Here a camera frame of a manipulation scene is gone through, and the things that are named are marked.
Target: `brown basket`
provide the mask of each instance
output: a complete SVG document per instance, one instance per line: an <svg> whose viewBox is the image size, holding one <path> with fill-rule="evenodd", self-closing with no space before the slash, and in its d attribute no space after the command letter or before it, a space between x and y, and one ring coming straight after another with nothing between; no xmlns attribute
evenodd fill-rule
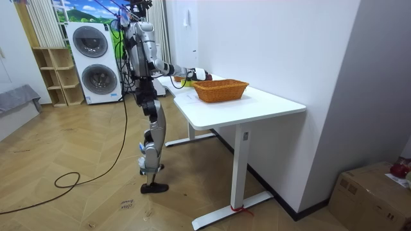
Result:
<svg viewBox="0 0 411 231"><path fill-rule="evenodd" d="M185 79L185 77L174 76L174 80L175 80L175 81L181 81L181 80L183 80L183 79Z"/></svg>
<svg viewBox="0 0 411 231"><path fill-rule="evenodd" d="M238 80L198 81L193 83L198 97L206 103L240 99L248 83Z"/></svg>

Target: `humanoid robot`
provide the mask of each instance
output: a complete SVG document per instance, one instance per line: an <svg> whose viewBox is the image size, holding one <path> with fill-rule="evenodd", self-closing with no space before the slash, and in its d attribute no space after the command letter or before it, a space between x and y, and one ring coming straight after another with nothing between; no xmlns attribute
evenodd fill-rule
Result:
<svg viewBox="0 0 411 231"><path fill-rule="evenodd" d="M135 19L146 16L146 10L151 7L151 0L129 0L128 11ZM141 186L141 193L161 193L168 190L168 185L154 182L156 174L164 167L160 164L161 150L166 136L166 119L157 93L153 86L153 73L165 76L181 76L186 80L210 80L205 70L199 68L188 69L163 62L157 57L155 32L149 22L133 20L121 21L121 30L124 32L124 48L128 55L127 68L130 77L136 83L136 103L143 108L143 112L150 120L150 129L144 132L144 144L140 150L144 159L140 163L140 170L147 177L147 183Z"/></svg>

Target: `red object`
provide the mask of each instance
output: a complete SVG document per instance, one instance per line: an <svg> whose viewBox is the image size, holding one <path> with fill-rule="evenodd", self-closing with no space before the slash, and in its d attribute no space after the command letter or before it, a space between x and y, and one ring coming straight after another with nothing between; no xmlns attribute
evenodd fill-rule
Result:
<svg viewBox="0 0 411 231"><path fill-rule="evenodd" d="M249 214L251 214L251 216L254 216L254 214L250 210L244 209L244 205L241 206L241 208L238 208L238 209L233 209L232 206L230 205L230 208L231 208L231 210L233 210L235 212L245 211L245 212L248 212Z"/></svg>
<svg viewBox="0 0 411 231"><path fill-rule="evenodd" d="M398 178L405 178L407 173L410 172L410 168L405 164L394 164L390 168L390 173Z"/></svg>

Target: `washing machine door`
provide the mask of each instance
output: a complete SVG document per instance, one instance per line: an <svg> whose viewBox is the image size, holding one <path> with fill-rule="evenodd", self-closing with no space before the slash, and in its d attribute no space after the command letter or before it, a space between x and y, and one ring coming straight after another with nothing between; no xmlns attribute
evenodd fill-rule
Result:
<svg viewBox="0 0 411 231"><path fill-rule="evenodd" d="M86 67L82 74L84 87L95 94L109 94L117 87L117 76L105 65L93 64Z"/></svg>
<svg viewBox="0 0 411 231"><path fill-rule="evenodd" d="M73 33L74 46L81 54L98 58L107 51L107 39L104 34L92 26L82 26Z"/></svg>

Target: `white door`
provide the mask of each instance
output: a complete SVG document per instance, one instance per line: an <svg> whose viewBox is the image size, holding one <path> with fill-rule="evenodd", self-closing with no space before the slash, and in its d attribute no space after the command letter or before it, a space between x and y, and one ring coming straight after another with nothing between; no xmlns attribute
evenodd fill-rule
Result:
<svg viewBox="0 0 411 231"><path fill-rule="evenodd" d="M51 103L14 3L0 0L1 61L12 83L25 83L40 95L40 103Z"/></svg>
<svg viewBox="0 0 411 231"><path fill-rule="evenodd" d="M4 68L3 62L1 61L1 50L0 50L0 84L1 83L11 83L8 77L7 71Z"/></svg>

